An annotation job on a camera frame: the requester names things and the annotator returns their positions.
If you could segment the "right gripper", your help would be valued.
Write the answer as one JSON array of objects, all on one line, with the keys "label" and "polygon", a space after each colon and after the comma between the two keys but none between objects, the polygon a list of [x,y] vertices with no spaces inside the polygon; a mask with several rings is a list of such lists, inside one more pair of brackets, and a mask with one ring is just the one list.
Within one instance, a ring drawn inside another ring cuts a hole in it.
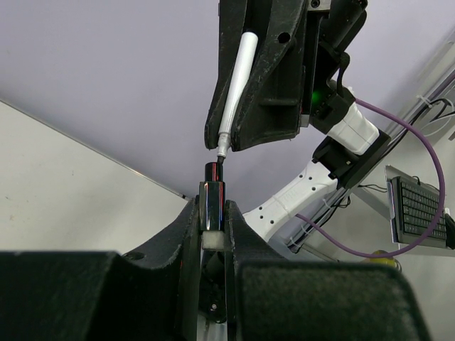
[{"label": "right gripper", "polygon": [[233,150],[294,138],[300,109],[315,128],[339,123],[353,103],[343,86],[350,64],[346,49],[365,24],[367,6],[367,1],[331,1],[327,11],[312,9],[304,52],[307,1],[249,1],[248,7],[245,0],[219,1],[218,77],[205,147],[218,143],[244,24],[259,36],[259,46],[232,125]]}]

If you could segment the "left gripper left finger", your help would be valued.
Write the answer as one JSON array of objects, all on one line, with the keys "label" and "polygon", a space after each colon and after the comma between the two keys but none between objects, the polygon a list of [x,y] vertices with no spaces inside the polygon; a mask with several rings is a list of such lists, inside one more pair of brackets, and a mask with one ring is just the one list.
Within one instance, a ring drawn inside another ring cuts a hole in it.
[{"label": "left gripper left finger", "polygon": [[198,201],[126,254],[1,253],[2,340],[195,340]]}]

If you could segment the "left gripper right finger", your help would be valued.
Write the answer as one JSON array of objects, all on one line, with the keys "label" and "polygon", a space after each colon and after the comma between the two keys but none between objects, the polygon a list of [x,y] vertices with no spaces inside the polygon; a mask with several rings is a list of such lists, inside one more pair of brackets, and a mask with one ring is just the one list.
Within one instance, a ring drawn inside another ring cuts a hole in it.
[{"label": "left gripper right finger", "polygon": [[411,286],[376,263],[290,261],[225,204],[229,340],[429,340]]}]

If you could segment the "black pen cap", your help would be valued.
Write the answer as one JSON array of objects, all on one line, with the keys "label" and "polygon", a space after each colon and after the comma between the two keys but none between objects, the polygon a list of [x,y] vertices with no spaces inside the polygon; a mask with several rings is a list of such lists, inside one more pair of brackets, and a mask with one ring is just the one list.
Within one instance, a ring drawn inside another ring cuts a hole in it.
[{"label": "black pen cap", "polygon": [[224,251],[225,182],[221,163],[211,162],[205,165],[204,181],[199,185],[198,206],[202,248]]}]

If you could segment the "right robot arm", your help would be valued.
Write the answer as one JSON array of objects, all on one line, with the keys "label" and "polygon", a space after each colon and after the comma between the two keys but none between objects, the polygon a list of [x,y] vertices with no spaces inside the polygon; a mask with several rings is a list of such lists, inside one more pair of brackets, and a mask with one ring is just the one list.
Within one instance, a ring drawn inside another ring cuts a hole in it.
[{"label": "right robot arm", "polygon": [[390,137],[343,85],[347,47],[363,28],[366,1],[220,1],[218,79],[205,123],[216,166],[228,152],[295,138],[312,126],[325,138],[302,172],[246,223],[264,240],[305,207],[355,187]]}]

